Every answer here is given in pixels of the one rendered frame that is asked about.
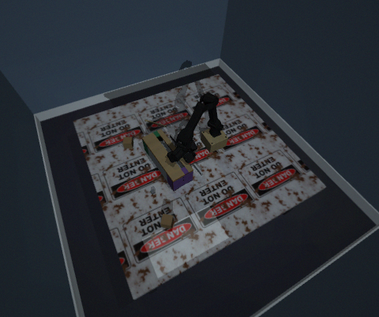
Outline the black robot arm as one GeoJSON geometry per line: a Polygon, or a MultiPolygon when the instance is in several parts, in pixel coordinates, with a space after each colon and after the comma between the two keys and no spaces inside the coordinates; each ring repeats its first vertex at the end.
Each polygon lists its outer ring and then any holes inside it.
{"type": "Polygon", "coordinates": [[[209,92],[202,95],[200,101],[197,103],[196,108],[187,123],[186,127],[178,134],[175,144],[177,148],[171,153],[171,157],[178,162],[181,158],[187,163],[191,163],[196,156],[196,153],[190,152],[193,140],[193,131],[196,128],[202,114],[208,110],[209,121],[208,127],[210,127],[210,134],[214,137],[221,135],[223,125],[217,117],[216,105],[219,103],[219,98],[209,92]],[[203,103],[201,103],[203,102],[203,103]],[[181,144],[179,143],[181,142],[181,144]],[[187,152],[188,151],[188,152],[187,152]],[[185,154],[185,152],[187,152],[185,154]]]}

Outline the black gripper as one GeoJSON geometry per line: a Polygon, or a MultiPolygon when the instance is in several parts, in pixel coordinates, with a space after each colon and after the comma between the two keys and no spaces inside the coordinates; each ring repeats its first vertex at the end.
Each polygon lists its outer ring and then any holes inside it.
{"type": "MultiPolygon", "coordinates": [[[[197,150],[197,145],[196,145],[194,142],[192,142],[192,145],[191,145],[191,148],[189,149],[189,151],[190,151],[190,152],[194,152],[194,151],[196,151],[196,150],[197,150]]],[[[172,153],[172,152],[173,152],[173,151],[167,153],[167,157],[170,159],[171,162],[175,162],[175,160],[171,157],[171,153],[172,153]]]]}

